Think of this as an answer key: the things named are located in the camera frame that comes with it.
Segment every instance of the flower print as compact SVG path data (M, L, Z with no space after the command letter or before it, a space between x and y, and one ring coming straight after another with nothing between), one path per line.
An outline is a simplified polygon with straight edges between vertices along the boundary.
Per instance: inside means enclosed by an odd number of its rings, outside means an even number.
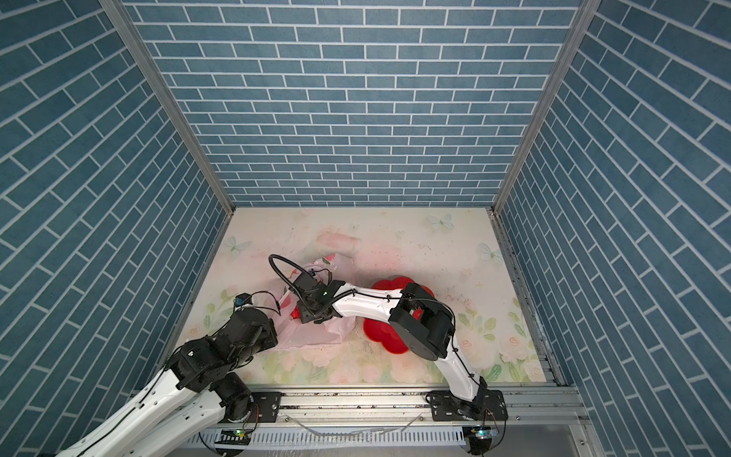
M461 328L456 338L460 349L475 369L487 368L495 361L495 349L491 340L482 333L471 328Z
M523 370L528 375L528 379L533 382L542 382L545 380L543 367L537 359L531 358L530 360L526 360L526 362L523 364Z
M352 363L343 362L330 371L327 380L332 384L355 384L360 380L360 373Z
M528 347L517 336L507 336L500 341L500 357L505 363L515 363L528 357Z

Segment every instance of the black cable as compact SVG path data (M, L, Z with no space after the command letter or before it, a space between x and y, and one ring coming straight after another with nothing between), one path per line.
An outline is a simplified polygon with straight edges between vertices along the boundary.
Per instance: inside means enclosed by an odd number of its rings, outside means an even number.
M113 431L115 430L115 428L119 427L119 424L121 424L123 420L127 419L127 416L129 416L130 414L132 414L132 413L133 413L134 411L136 411L136 410L137 410L137 408L132 408L131 410L127 411L127 413L126 413L126 414L125 414L124 416L122 416L122 418L121 418L121 419L119 420L119 422L117 422L116 424L114 424L114 427L112 427L112 428L111 428L111 429L110 429L110 430L109 430L109 431L108 431L107 433L105 433L104 435L102 435L102 437L100 437L100 438L99 438L99 439L98 439L97 441L95 441L95 442L91 443L91 444L90 444L89 446L86 446L86 449L82 450L82 451L81 451L81 452L80 452L80 453L78 454L78 457L81 457L81 456L83 456L83 455L84 455L84 453L85 453L85 452L86 452L87 450L89 450L89 449L90 449L91 447L93 447L93 446L96 446L96 444L97 444L98 442L100 442L100 441L102 441L102 440L103 440L104 438L108 437L108 436L109 436L109 434L110 434L110 433L112 433L112 432L113 432Z
M252 293L252 294L251 294L251 296L253 297L253 296L254 296L254 295L256 295L257 293L267 293L267 294L271 295L271 296L272 296L272 298L274 299L274 303L276 304L276 308L277 308L277 309L278 309L279 311L281 311L281 306L279 305L279 300L277 300L277 299L276 299L276 297L274 296L274 294L273 294L273 293L269 292L268 290L259 290L259 291L257 291L257 292L254 292L254 293Z
M488 452L491 451L492 449L495 449L496 447L498 447L500 445L500 443L502 443L502 440L505 439L506 430L507 430L507 419L503 420L503 431L500 433L500 440L498 441L498 444L496 444L493 447L491 447L490 449L488 449Z
M339 300L340 298L342 298L341 295L342 296L348 296L350 293L357 293L359 295L365 295L366 297L372 297L372 298L382 298L383 300L386 300L386 301L390 301L391 300L391 297L388 296L388 295L386 297L379 297L378 295L371 295L371 294L367 294L367 293L361 292L361 291L356 290L356 289L352 289L352 290L348 290L346 292L343 292L342 294L338 294L330 302L330 305L332 305L337 300ZM446 303L441 302L441 301L439 301L439 300L437 300L435 298L415 298L415 300L419 300L419 301L431 301L431 302L434 302L434 303L439 303L440 305L442 305L444 308L446 308L450 312L450 314L452 315L452 325L454 325L455 329L457 328L457 320L455 319L455 312ZM459 355L459 350L455 347L454 336L452 336L452 351L457 356L457 360L459 360L459 363L462 365L462 368L464 368L464 371L467 372L467 375L468 375L469 379L472 379L472 382L474 382L475 384L477 384L477 386L479 387L480 386L480 382L479 381L476 381L475 378L474 378L474 376L475 376L476 373L470 373L469 372L469 370L467 369L467 365L464 363L464 360L462 360L462 357Z
M244 309L244 308L256 308L256 309L268 309L269 311L274 311L275 313L279 314L281 316L281 312L277 311L274 308L268 308L266 306L252 306L252 305L241 305L238 307L238 309Z
M220 331L221 331L221 329L222 329L223 327L225 327L225 326L226 326L226 324L227 324L227 323L228 323L228 321L226 321L226 323L225 323L225 324L223 324L223 325L222 325L221 327L219 327L219 329L218 329L218 330L216 330L215 332L213 332L213 333L211 334L211 336L216 336L216 335L218 334L218 332L220 332Z
M250 364L251 362L253 362L253 361L254 361L254 356L252 355L251 357L247 358L247 359L246 359L246 360L244 361L244 363L242 363L241 365L239 365L239 366L235 367L235 368L234 368L234 370L238 370L239 368L243 368L244 366L247 366L247 365L249 365L249 364Z
M327 283L331 283L333 281L333 272L330 271L328 268L320 268L319 270L310 270L310 273L319 273L320 271L327 271Z
M257 405L257 421L254 422L254 428L249 432L249 434L254 433L257 430L258 426L259 426L259 405Z
M297 296L297 298L300 299L300 302L302 303L302 306L305 307L305 309L307 310L307 312L309 312L310 314L314 314L312 312L312 310L309 308L309 306L307 306L307 303L305 302L305 298L300 293L300 290L295 286L295 284L292 281L289 280L289 278L287 278L284 275L284 273L281 272L281 270L275 265L274 260L281 260L282 262L288 264L289 266L291 266L293 268L297 268L302 273L307 273L307 270L305 270L301 266L297 265L293 261L287 259L286 257L282 257L281 255L278 255L278 254L270 254L269 255L269 265L274 270L274 273L276 273L276 275L279 276L279 278L282 281L284 281L287 284L287 286L289 286L289 290L291 290L291 291L293 291L295 293L295 295Z
M178 350L175 350L175 351L173 351L173 353L172 353L172 354L170 355L170 357L172 357L172 356L173 356L173 355L174 355L174 354L175 354L175 353L176 353L177 351L178 351ZM167 360L165 361L165 363L163 363L163 367L165 367L165 365L167 365ZM155 385L156 385L156 384L157 384L157 382L158 382L158 381L160 380L160 378L162 377L162 374L163 374L163 373L165 373L165 369L164 369L164 368L163 368L162 370L160 370L160 374L158 374L158 375L157 375L157 379L155 379L155 382L153 382L153 383L152 383L152 385L150 386L150 388L149 388L149 389L147 389L147 392L145 393L145 395L143 395L143 397L142 397L142 398L140 399L140 401L138 402L138 404L139 404L139 405L141 405L141 406L144 406L144 404L143 404L143 401L145 401L145 399L147 398L147 396L148 396L148 395L150 395L150 392L152 392L152 390L153 390L153 389L155 388ZM121 419L119 420L119 422L117 422L116 424L114 424L114 427L112 427L112 428L111 428L111 429L110 429L110 430L109 430L109 431L108 431L107 433L105 433L104 435L102 435L102 436L101 436L101 437L100 437L100 438L99 438L99 439L98 439L97 441L95 441L95 442L91 443L91 444L90 444L89 446L86 446L86 448L84 448L84 450L82 450L82 451L81 451L81 452L80 452L80 453L78 454L78 456L77 456L77 457L81 457L81 456L83 456L83 455L84 455L84 453L86 453L86 451L87 451L87 450L89 450L89 449L91 449L92 447L96 446L96 444L97 444L98 442L100 442L100 441L102 441L102 440L103 440L104 438L108 437L108 436L109 436L109 434L110 434L110 433L112 433L113 431L115 431L115 430L116 430L116 428L117 428L117 427L119 427L119 425L120 425L120 424L122 423L122 421L124 421L125 419L127 419L127 417L128 417L128 416L129 416L130 414L132 414L132 413L133 413L134 411L137 411L137 408L136 408L136 407L135 407L135 408L132 408L132 409L130 409L129 411L127 411L127 413L126 413L126 414L125 414L124 416L122 416L122 418L121 418Z

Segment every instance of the floor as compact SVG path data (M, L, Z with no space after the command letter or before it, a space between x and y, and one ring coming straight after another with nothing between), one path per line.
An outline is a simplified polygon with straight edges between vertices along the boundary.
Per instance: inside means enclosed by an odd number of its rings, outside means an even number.
M545 381L490 219L481 208L240 208L178 343L213 333L227 321L239 293L270 290L281 297L284 284L268 265L272 253L303 266L312 260L321 265L325 257L339 254L337 261L345 265L340 271L363 287L409 276L455 311L459 344L488 382ZM339 278L338 269L333 276ZM262 294L256 303L271 306L273 301ZM342 344L275 348L256 355L238 373L250 385L444 381L433 363L410 352L390 354L370 341L357 319Z

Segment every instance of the wall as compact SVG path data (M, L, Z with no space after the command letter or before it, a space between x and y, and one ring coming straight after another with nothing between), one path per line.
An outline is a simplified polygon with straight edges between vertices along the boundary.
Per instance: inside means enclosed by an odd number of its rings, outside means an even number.
M125 2L237 205L486 206L579 0L237 3Z
M141 387L224 215L96 0L0 2L0 455Z
M505 207L617 456L731 455L730 62L728 2L604 0Z

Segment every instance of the black mounting bracket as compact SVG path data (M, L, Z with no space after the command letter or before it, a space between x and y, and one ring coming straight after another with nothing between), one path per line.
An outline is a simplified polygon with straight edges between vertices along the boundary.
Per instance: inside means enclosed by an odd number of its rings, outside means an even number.
M259 422L272 423L276 422L279 415L279 404L281 403L281 392L253 392L254 403L259 405ZM252 418L246 421L246 425L253 423L256 419Z
M293 284L294 289L296 289L300 296L307 302L302 303L302 301L298 301L297 303L297 308L300 311L300 320L303 324L310 321L314 321L316 324L321 324L333 317L342 317L335 308L330 305L330 302L333 297L336 296L340 287L345 284L345 281L338 281L334 279L329 283L324 284L313 276L310 276L310 273L302 272L302 274L295 278Z
M482 416L497 422L507 420L505 398L500 390L486 390ZM426 402L431 406L431 420L450 422L453 420L482 420L483 417L470 417L471 402L458 399L448 390L432 390L426 394Z

